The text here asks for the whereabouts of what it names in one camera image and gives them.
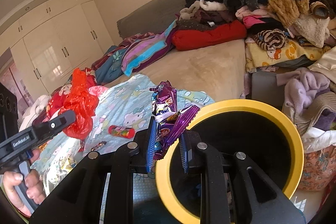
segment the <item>snack wrapper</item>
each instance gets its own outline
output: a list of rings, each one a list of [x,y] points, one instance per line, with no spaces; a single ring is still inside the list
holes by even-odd
[[[157,123],[154,160],[160,160],[200,109],[196,105],[191,105],[178,111],[176,89],[169,81],[161,82],[156,88],[150,90],[154,91],[152,113]]]

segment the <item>human hand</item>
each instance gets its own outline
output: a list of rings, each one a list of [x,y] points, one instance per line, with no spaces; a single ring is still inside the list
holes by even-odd
[[[32,164],[40,156],[40,150],[33,150],[33,157],[30,159]],[[23,180],[23,175],[11,171],[6,171],[4,173],[3,185],[7,194],[8,199],[11,203],[20,210],[26,216],[31,216],[30,211],[24,205],[18,193],[16,192],[14,186],[18,186]],[[43,182],[40,181],[39,173],[32,169],[28,176],[25,178],[25,184],[28,187],[27,196],[34,200],[36,204],[41,204],[42,201],[46,198],[43,190]]]

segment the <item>yellow ring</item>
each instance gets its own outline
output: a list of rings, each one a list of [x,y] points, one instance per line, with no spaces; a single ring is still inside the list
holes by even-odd
[[[259,114],[278,126],[289,144],[291,151],[291,168],[287,182],[283,188],[283,193],[291,198],[294,194],[302,175],[303,170],[303,146],[300,135],[293,123],[285,114],[276,108],[262,102],[244,99],[226,100],[203,107],[191,121],[187,129],[192,129],[198,123],[211,116],[229,112],[229,111],[245,111]],[[160,198],[168,211],[183,224],[200,224],[199,217],[190,213],[179,202],[174,194],[170,182],[170,162],[175,148],[179,141],[177,140],[167,151],[162,160],[156,163],[156,185]]]

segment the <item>plastic bag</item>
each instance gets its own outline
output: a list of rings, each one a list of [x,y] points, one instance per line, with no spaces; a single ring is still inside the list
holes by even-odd
[[[59,114],[69,109],[76,113],[76,121],[65,128],[63,132],[69,137],[84,140],[92,131],[92,116],[95,115],[99,99],[89,93],[85,72],[76,68],[72,76],[70,93],[65,99],[63,107],[59,110]]]

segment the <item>silver screw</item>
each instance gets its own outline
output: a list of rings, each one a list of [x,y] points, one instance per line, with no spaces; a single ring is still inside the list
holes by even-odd
[[[246,154],[244,152],[237,152],[236,157],[240,160],[246,159]]]
[[[199,149],[206,149],[206,148],[208,147],[208,145],[207,145],[206,143],[198,143],[198,144],[197,144],[197,147],[198,147]]]
[[[135,149],[135,148],[137,148],[137,146],[138,146],[138,144],[136,142],[130,142],[130,143],[127,144],[127,147],[129,149]]]
[[[98,153],[96,151],[92,151],[89,153],[89,159],[94,160],[97,157],[98,157]]]

